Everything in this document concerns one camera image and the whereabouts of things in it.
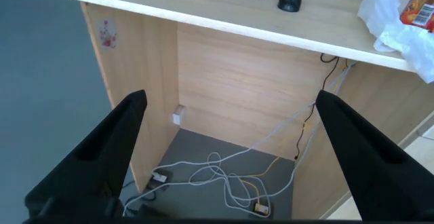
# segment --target white cord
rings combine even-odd
[[[342,72],[340,75],[338,75],[338,77],[337,77],[337,78],[336,78],[336,79],[335,79],[335,80],[334,80],[334,81],[333,81],[333,82],[332,82],[332,83],[327,87],[327,90],[329,90],[331,87],[335,86],[336,82],[338,82],[338,80],[343,76],[343,78],[342,78],[342,82],[340,83],[340,85],[338,86],[338,89],[336,90],[336,94],[338,94],[339,91],[340,91],[340,89],[341,89],[342,84],[344,83],[345,79],[347,78],[347,75],[348,75],[348,73],[349,73],[351,67],[354,66],[355,63],[356,63],[356,62],[354,62],[353,64],[351,64],[351,65],[350,65],[350,66],[349,66],[349,67],[348,67],[344,72]],[[257,216],[257,217],[264,217],[264,218],[269,217],[270,214],[271,214],[271,210],[269,211],[269,213],[268,213],[267,216],[262,216],[262,215],[260,215],[260,214],[255,213],[255,212],[252,212],[252,211],[250,211],[250,210],[246,210],[245,208],[247,208],[247,207],[250,206],[250,201],[252,201],[252,200],[257,200],[257,199],[259,199],[259,198],[263,198],[263,197],[265,197],[265,198],[267,199],[267,204],[268,204],[268,206],[270,206],[270,199],[269,199],[269,198],[270,198],[270,197],[274,197],[274,196],[276,196],[276,195],[279,195],[280,193],[282,193],[283,191],[285,191],[285,190],[286,190],[286,189],[291,185],[292,181],[294,180],[294,174],[295,174],[297,168],[299,167],[300,163],[301,163],[302,160],[304,159],[304,156],[306,155],[306,152],[309,150],[309,146],[311,145],[311,141],[312,141],[312,139],[313,139],[313,137],[314,137],[314,135],[315,135],[315,133],[316,133],[316,131],[317,131],[317,129],[318,129],[318,125],[319,125],[319,123],[320,123],[320,120],[318,120],[318,122],[315,124],[314,130],[312,131],[311,136],[309,137],[308,143],[307,143],[307,145],[306,145],[306,149],[305,149],[304,152],[302,153],[302,156],[301,156],[300,160],[298,161],[298,163],[296,164],[296,166],[294,167],[294,169],[293,169],[293,171],[292,171],[292,173],[291,173],[290,181],[285,185],[285,187],[283,187],[281,190],[279,190],[279,191],[276,192],[276,193],[268,194],[268,193],[267,193],[267,189],[266,189],[266,187],[264,186],[264,183],[263,183],[262,180],[259,179],[258,177],[255,177],[255,176],[238,176],[238,175],[236,175],[236,174],[234,174],[234,173],[226,174],[226,173],[224,172],[224,170],[221,168],[221,163],[222,163],[223,161],[225,161],[225,160],[228,160],[228,159],[230,159],[230,158],[232,158],[232,157],[235,157],[235,156],[237,156],[237,155],[240,155],[240,154],[242,154],[242,153],[247,153],[248,151],[254,149],[255,147],[257,147],[257,146],[263,144],[263,143],[264,143],[264,142],[265,142],[265,141],[266,141],[270,136],[272,136],[274,133],[276,133],[276,131],[278,131],[282,126],[284,126],[284,125],[286,125],[286,124],[292,122],[295,118],[297,118],[297,116],[299,116],[302,112],[304,112],[306,109],[308,109],[308,108],[309,108],[310,106],[312,106],[314,103],[315,103],[315,102],[312,102],[311,104],[309,104],[309,105],[306,106],[305,108],[299,110],[299,112],[297,112],[297,113],[296,113],[295,115],[293,115],[291,118],[285,120],[285,121],[282,122],[280,125],[278,125],[278,126],[276,127],[276,129],[274,129],[274,131],[272,131],[268,136],[266,136],[266,137],[263,138],[262,140],[258,141],[257,143],[255,143],[253,146],[251,146],[250,148],[248,148],[248,149],[246,149],[246,150],[240,151],[240,152],[238,152],[238,153],[234,153],[234,154],[232,154],[232,155],[230,155],[230,156],[227,156],[227,157],[225,157],[225,158],[223,158],[223,159],[221,158],[221,156],[220,156],[219,153],[217,153],[217,152],[212,152],[212,153],[210,153],[210,154],[208,155],[208,157],[207,157],[207,161],[206,161],[206,162],[195,163],[195,162],[185,162],[185,161],[182,161],[182,162],[176,162],[176,163],[174,163],[174,164],[169,164],[169,165],[164,165],[164,166],[158,166],[158,167],[154,168],[152,172],[154,172],[154,171],[156,171],[157,169],[160,169],[160,168],[172,167],[172,166],[176,166],[176,165],[179,165],[179,164],[190,164],[190,165],[194,165],[194,166],[207,165],[207,166],[204,166],[204,167],[198,169],[196,172],[194,172],[194,173],[190,176],[188,182],[185,182],[185,183],[164,183],[164,184],[162,184],[162,185],[160,185],[160,186],[158,186],[158,187],[156,187],[156,188],[154,188],[154,189],[152,189],[152,190],[150,190],[150,191],[148,191],[148,192],[146,192],[146,193],[144,193],[144,194],[138,196],[137,198],[134,198],[134,199],[131,200],[130,202],[126,203],[125,208],[124,208],[124,210],[123,210],[123,216],[126,215],[126,213],[127,213],[127,212],[126,212],[126,211],[127,211],[127,208],[128,208],[128,206],[129,206],[130,204],[134,203],[135,201],[139,200],[140,198],[142,198],[142,197],[144,197],[144,196],[146,196],[146,195],[148,195],[148,194],[150,194],[150,193],[152,193],[152,192],[154,192],[154,191],[156,191],[156,190],[158,190],[158,189],[160,189],[160,188],[162,188],[162,187],[170,186],[170,185],[172,185],[172,186],[173,186],[173,185],[193,185],[193,186],[200,186],[200,185],[205,185],[205,184],[208,184],[208,183],[213,183],[214,181],[217,181],[217,180],[223,180],[223,181],[224,181],[224,185],[223,185],[224,203],[226,204],[226,206],[227,206],[228,208],[234,208],[234,209],[237,209],[237,210],[241,210],[241,211],[247,212],[247,213],[249,213],[249,214],[253,214],[253,215]],[[219,159],[219,160],[210,161],[210,157],[211,157],[211,155],[214,155],[214,154],[218,156],[218,159]],[[198,174],[199,172],[201,172],[201,171],[203,171],[203,170],[207,170],[207,169],[209,169],[209,170],[211,170],[211,171],[213,172],[213,175],[212,175],[208,180],[205,180],[205,181],[195,181],[195,182],[192,181],[192,178],[193,178],[196,174]],[[246,192],[247,198],[241,198],[241,197],[237,197],[237,196],[234,196],[234,195],[233,195],[233,193],[232,193],[232,188],[231,188],[231,184],[229,183],[229,179],[230,179],[230,178],[236,178],[236,179],[237,179],[237,180],[238,180],[238,181],[243,185],[243,188],[244,188],[244,190],[245,190],[245,192]],[[264,191],[264,194],[263,194],[263,195],[260,195],[260,196],[256,196],[255,198],[252,198],[252,197],[250,196],[250,193],[249,193],[247,187],[246,187],[245,184],[241,181],[242,178],[257,180],[257,181],[261,184],[262,189],[263,189],[263,191]],[[234,201],[238,206],[231,206],[231,205],[227,202],[226,190],[227,190],[227,193],[229,194],[229,196],[231,197],[231,199],[232,199],[232,200],[233,200],[233,201]],[[247,204],[242,204],[240,201],[246,201],[246,202],[248,202],[248,203],[247,203]]]

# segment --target light wood surface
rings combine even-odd
[[[278,0],[80,1],[413,71],[398,53],[374,50],[357,17],[361,0],[303,0],[298,13],[279,10]]]
[[[399,143],[434,110],[434,85],[417,75],[359,63],[340,95]],[[301,163],[294,182],[293,217],[318,219],[349,198],[349,189],[323,126]]]
[[[418,137],[410,146],[404,149],[419,164],[434,174],[434,141]],[[332,213],[327,219],[334,220],[361,220],[359,211],[353,197],[349,198],[338,210]]]
[[[313,102],[333,67],[315,52],[189,24],[178,25],[178,62],[181,127],[244,147]],[[293,160],[308,112],[258,149]]]
[[[109,7],[81,4],[112,107],[130,92],[144,89],[148,100],[131,167],[142,191],[178,126],[179,104],[176,23]],[[102,48],[99,25],[114,20],[117,45]]]

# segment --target black cable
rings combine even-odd
[[[338,57],[335,56],[334,58],[331,58],[330,60],[325,60],[325,59],[324,59],[324,55],[325,55],[325,54],[322,53],[321,56],[319,57],[319,59],[320,59],[321,62],[326,63],[326,64],[327,64],[327,63],[330,63],[330,62],[333,62],[333,61],[335,61],[336,59],[338,59]]]
[[[129,199],[127,199],[127,201],[125,201],[125,206],[127,206],[127,204],[129,204],[132,200],[134,200],[135,198],[137,198],[137,197],[139,197],[140,195],[142,195],[143,193],[141,193],[141,194],[138,194],[138,195],[134,195],[134,196],[132,196],[132,197],[130,197]],[[157,192],[153,192],[153,197],[152,198],[145,198],[144,196],[143,197],[141,197],[140,198],[141,200],[143,200],[143,201],[147,201],[147,202],[152,202],[152,201],[155,201],[156,199],[157,199]],[[133,215],[137,215],[137,210],[132,210],[132,209],[130,209],[130,208],[128,208],[127,207],[127,210],[128,211],[130,211]]]
[[[323,82],[322,90],[324,90],[324,88],[326,87],[326,82],[327,82],[328,78],[336,70],[336,67],[338,66],[338,63],[339,63],[339,57],[337,57],[337,56],[335,56],[331,60],[325,60],[325,61],[323,60],[323,56],[324,56],[324,54],[321,54],[321,57],[320,57],[321,62],[330,63],[333,60],[336,60],[336,63],[334,64],[334,67],[333,67],[332,71],[330,71],[330,73],[328,73],[328,75],[325,77],[324,82]],[[296,155],[296,157],[294,157],[295,160],[297,160],[298,156],[300,156],[300,148],[298,146],[299,146],[301,138],[303,137],[303,134],[304,134],[304,127],[306,126],[306,122],[312,117],[314,110],[315,110],[315,103],[312,105],[312,109],[311,109],[311,112],[309,113],[309,116],[303,122],[303,127],[301,128],[300,137],[298,137],[298,140],[297,140],[297,143],[296,143],[297,155]]]
[[[124,188],[130,186],[130,185],[133,184],[133,183],[135,183],[134,180],[129,181],[127,184],[125,184],[125,185],[122,187],[122,189],[124,189]]]

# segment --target gray carpet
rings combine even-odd
[[[220,141],[194,132],[180,130],[160,164],[172,164],[179,161],[205,162],[208,154],[213,151],[217,151],[222,157],[226,157],[244,149],[244,147],[232,143]],[[264,172],[274,159],[275,156],[273,155],[259,151],[250,151],[223,162],[221,167],[227,174],[259,174]],[[166,168],[166,170],[173,172],[172,182],[184,182],[188,181],[192,173],[200,167],[203,166],[183,164]],[[265,176],[261,177],[269,194],[279,191],[288,183],[293,168],[294,163],[292,161],[280,159]],[[208,179],[211,175],[212,173],[209,170],[205,170],[203,174],[198,174],[193,180],[203,181]],[[129,173],[125,178],[125,182],[131,179],[132,176]],[[216,181],[203,186],[169,186],[165,191],[157,191],[157,199],[154,202],[138,202],[132,204],[131,207],[138,209],[141,204],[147,204],[158,211],[176,218],[257,218],[250,216],[246,212],[227,208],[224,205],[223,183],[223,181]],[[253,183],[259,188],[262,194],[260,184],[257,182]],[[233,180],[233,186],[234,193],[238,193],[240,197],[245,196],[243,188],[235,179]],[[248,189],[251,196],[256,195],[256,191],[252,187],[248,187]],[[121,199],[125,203],[126,199],[136,194],[136,187],[130,185],[123,190]],[[273,219],[291,219],[292,185],[278,196],[270,198],[270,200],[273,207]]]

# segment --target computer mouse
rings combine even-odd
[[[287,12],[298,12],[300,10],[301,0],[279,0],[277,7]]]

